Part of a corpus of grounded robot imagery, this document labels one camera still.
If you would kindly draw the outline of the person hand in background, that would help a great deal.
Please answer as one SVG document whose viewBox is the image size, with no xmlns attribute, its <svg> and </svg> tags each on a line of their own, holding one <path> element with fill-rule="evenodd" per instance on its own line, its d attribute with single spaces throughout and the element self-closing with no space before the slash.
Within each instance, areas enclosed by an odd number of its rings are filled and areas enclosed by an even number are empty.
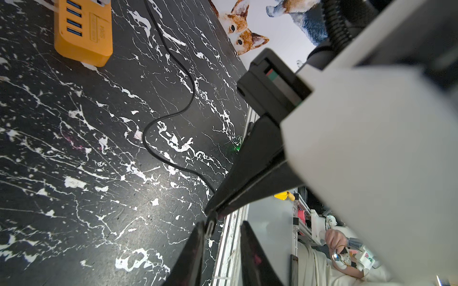
<svg viewBox="0 0 458 286">
<path fill-rule="evenodd" d="M 348 239 L 341 231 L 329 229 L 325 233 L 325 242 L 331 253 L 341 253 L 347 246 Z"/>
</svg>

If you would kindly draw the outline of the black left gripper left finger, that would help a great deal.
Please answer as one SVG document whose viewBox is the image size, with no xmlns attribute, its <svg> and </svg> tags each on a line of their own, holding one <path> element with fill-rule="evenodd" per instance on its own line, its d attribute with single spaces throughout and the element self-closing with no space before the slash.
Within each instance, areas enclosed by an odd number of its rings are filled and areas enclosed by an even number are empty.
<svg viewBox="0 0 458 286">
<path fill-rule="evenodd" d="M 199 222 L 163 286 L 200 286 L 204 250 L 205 223 Z"/>
</svg>

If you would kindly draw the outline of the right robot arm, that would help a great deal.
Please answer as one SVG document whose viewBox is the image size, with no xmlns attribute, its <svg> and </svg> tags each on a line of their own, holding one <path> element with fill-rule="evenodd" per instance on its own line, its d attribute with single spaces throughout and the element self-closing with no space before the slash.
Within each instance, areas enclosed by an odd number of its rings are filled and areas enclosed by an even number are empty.
<svg viewBox="0 0 458 286">
<path fill-rule="evenodd" d="M 458 4 L 394 1 L 358 35 L 324 4 L 333 60 L 264 50 L 237 83 L 259 119 L 206 206 L 219 218 L 300 185 L 347 220 L 458 207 Z"/>
</svg>

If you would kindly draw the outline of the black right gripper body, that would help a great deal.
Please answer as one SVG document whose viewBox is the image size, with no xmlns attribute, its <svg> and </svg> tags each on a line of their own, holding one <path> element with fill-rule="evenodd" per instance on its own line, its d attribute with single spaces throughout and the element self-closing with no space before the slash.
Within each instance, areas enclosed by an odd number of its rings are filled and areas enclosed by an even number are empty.
<svg viewBox="0 0 458 286">
<path fill-rule="evenodd" d="M 259 116 L 276 125 L 290 115 L 311 89 L 271 49 L 261 51 L 237 81 L 237 91 Z"/>
</svg>

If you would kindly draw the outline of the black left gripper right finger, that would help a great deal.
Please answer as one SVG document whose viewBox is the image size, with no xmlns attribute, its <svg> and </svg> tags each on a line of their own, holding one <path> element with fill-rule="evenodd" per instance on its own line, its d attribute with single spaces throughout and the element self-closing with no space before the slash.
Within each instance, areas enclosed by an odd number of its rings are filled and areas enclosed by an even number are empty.
<svg viewBox="0 0 458 286">
<path fill-rule="evenodd" d="M 244 286 L 282 286 L 248 221 L 240 227 L 240 252 Z"/>
</svg>

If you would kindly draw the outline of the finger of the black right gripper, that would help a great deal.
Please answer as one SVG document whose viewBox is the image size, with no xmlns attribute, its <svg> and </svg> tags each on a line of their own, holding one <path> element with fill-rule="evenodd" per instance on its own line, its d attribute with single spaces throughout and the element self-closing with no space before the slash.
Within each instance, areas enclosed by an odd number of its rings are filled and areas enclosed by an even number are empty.
<svg viewBox="0 0 458 286">
<path fill-rule="evenodd" d="M 214 212 L 227 216 L 239 208 L 266 197 L 304 185 L 287 161 L 275 162 L 257 174 L 236 170 L 218 187 Z"/>
<path fill-rule="evenodd" d="M 286 191 L 286 161 L 280 128 L 261 116 L 245 137 L 230 173 L 205 207 L 207 215 L 228 215 L 270 195 Z"/>
</svg>

